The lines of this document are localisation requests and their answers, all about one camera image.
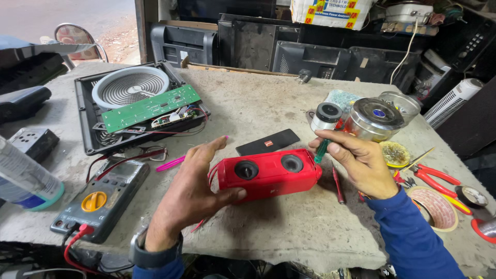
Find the fingernail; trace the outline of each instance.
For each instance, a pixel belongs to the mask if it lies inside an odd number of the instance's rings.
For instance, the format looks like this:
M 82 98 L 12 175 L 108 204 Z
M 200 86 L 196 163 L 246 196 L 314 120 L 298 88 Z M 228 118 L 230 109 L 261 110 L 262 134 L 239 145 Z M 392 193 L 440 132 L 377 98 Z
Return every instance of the fingernail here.
M 341 147 L 339 146 L 339 144 L 334 143 L 334 142 L 331 142 L 329 144 L 328 148 L 329 148 L 329 152 L 331 152 L 331 153 L 338 153 L 339 150 L 341 149 Z
M 246 198 L 248 195 L 247 191 L 245 189 L 242 189 L 238 192 L 238 201 Z

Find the adhesive tape roll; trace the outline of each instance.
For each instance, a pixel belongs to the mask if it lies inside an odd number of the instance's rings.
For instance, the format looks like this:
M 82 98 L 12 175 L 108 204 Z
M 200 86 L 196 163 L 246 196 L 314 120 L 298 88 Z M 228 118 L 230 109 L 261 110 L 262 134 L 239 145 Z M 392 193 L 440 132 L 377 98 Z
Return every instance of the adhesive tape roll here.
M 411 187 L 407 195 L 421 204 L 434 222 L 431 227 L 437 231 L 449 232 L 458 225 L 458 214 L 451 203 L 437 191 L 423 187 Z

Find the green screwdriver handle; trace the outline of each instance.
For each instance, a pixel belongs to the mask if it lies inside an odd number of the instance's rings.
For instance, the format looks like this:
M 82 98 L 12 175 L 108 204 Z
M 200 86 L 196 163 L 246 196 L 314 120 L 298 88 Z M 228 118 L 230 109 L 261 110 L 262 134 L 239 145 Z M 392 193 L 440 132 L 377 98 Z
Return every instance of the green screwdriver handle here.
M 315 156 L 315 163 L 320 164 L 322 158 L 324 157 L 325 152 L 327 151 L 327 146 L 331 143 L 330 139 L 324 139 L 322 143 L 317 148 L 317 155 Z

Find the workbench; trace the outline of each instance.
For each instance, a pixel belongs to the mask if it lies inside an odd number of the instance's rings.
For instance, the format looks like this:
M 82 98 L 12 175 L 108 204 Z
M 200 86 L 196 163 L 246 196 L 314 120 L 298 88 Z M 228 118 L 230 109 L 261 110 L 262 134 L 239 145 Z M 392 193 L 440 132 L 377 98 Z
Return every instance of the workbench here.
M 62 198 L 41 212 L 28 212 L 12 204 L 0 209 L 0 241 L 20 241 L 60 245 L 62 235 L 50 232 L 49 226 L 57 214 L 84 186 L 87 167 L 97 156 L 84 154 L 74 93 L 74 79 L 126 65 L 88 62 L 57 77 L 46 87 L 52 97 L 35 117 L 4 124 L 0 134 L 9 138 L 22 127 L 52 130 L 61 140 L 43 165 L 65 184 Z M 181 157 L 198 144 L 229 135 L 224 150 L 217 152 L 212 166 L 223 158 L 238 156 L 235 147 L 273 133 L 291 128 L 301 139 L 285 149 L 307 147 L 315 138 L 310 130 L 306 111 L 316 109 L 333 89 L 375 97 L 383 91 L 397 91 L 394 85 L 326 80 L 313 78 L 308 84 L 298 84 L 293 77 L 241 74 L 208 70 L 177 69 L 192 84 L 203 102 L 210 108 L 206 128 L 189 137 L 169 137 L 143 146 L 163 145 L 168 148 L 168 161 Z M 446 143 L 417 116 L 393 138 L 417 157 L 435 146 L 422 164 L 442 170 L 464 184 L 472 186 L 490 199 L 487 210 L 475 210 L 475 215 L 489 219 L 496 202 L 477 181 Z M 149 223 L 159 201 L 167 191 L 178 167 L 163 172 L 154 168 L 163 162 L 147 161 L 152 171 L 141 186 L 120 221 L 104 244 L 78 241 L 81 248 L 126 254 L 132 236 Z M 340 267 L 376 269 L 386 263 L 387 253 L 373 219 L 374 212 L 359 201 L 356 189 L 346 180 L 346 171 L 334 163 L 341 176 L 346 205 L 336 198 L 332 178 L 332 159 L 322 161 L 323 176 L 311 190 L 292 195 L 254 201 L 220 210 L 200 229 L 190 233 L 193 226 L 183 230 L 185 253 L 209 254 L 237 259 L 262 259 L 273 264 L 295 261 L 318 273 Z M 413 177 L 413 172 L 402 174 Z M 450 190 L 454 186 L 438 180 Z M 422 180 L 417 184 L 427 186 Z M 458 227 L 452 232 L 436 232 L 453 255 L 465 275 L 485 275 L 495 268 L 496 245 L 480 238 L 471 228 L 473 216 L 457 212 Z

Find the speaker housing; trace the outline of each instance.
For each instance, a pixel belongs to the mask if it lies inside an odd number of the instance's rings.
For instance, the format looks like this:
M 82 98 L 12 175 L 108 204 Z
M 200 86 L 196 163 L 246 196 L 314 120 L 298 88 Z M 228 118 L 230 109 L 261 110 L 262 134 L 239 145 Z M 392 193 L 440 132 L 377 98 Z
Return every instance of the speaker housing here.
M 220 190 L 246 189 L 247 197 L 238 203 L 308 191 L 321 176 L 321 167 L 304 148 L 226 158 L 217 166 Z

